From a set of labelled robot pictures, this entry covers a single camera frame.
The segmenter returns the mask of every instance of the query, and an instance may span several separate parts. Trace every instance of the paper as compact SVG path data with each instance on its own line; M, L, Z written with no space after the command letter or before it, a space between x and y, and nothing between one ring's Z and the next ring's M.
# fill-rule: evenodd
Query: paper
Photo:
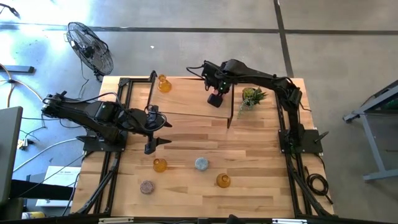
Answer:
M45 178L50 177L58 170L62 169L62 166L49 166L47 169L47 173L45 174ZM52 184L52 185L61 185L61 186L74 186L74 182L76 180L77 174L80 172L80 167L66 167L58 174L55 174L43 184ZM46 199L38 199L36 202L36 206L43 207L65 207L68 205L67 200L46 200Z

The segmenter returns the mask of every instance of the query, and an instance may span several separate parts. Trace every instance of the electric fan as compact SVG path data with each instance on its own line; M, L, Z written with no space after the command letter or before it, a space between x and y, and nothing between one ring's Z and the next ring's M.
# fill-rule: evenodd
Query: electric fan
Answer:
M96 79L109 75L113 70L113 61L108 45L81 22L68 24L67 39L80 60L94 71Z

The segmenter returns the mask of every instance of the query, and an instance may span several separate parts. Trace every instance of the gray round object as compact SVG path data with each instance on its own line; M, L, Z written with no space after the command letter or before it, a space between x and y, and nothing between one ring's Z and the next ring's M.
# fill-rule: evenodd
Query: gray round object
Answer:
M155 190L155 185L152 181L145 180L141 186L139 186L139 190L143 194L151 194Z
M198 158L196 161L195 161L195 167L198 169L198 170L207 170L207 167L209 166L209 161L207 160L207 159L205 159L205 158L203 158L203 157L201 157L201 158Z

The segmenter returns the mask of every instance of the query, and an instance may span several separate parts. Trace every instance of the plant pot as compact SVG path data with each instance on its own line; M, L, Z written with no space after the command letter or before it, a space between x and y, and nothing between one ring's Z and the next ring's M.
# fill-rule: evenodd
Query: plant pot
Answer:
M245 89L248 89L248 88L244 88L244 89L243 89L243 91L242 91L242 100L244 100L244 94L243 94L243 93L244 93L244 90L245 90Z

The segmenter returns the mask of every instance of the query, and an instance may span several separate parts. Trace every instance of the potted plant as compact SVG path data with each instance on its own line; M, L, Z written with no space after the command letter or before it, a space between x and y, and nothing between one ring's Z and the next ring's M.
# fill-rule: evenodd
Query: potted plant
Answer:
M260 88L244 88L242 92L242 104L239 107L238 117L244 110L253 109L254 105L260 104L260 101L265 99L266 92L262 92Z

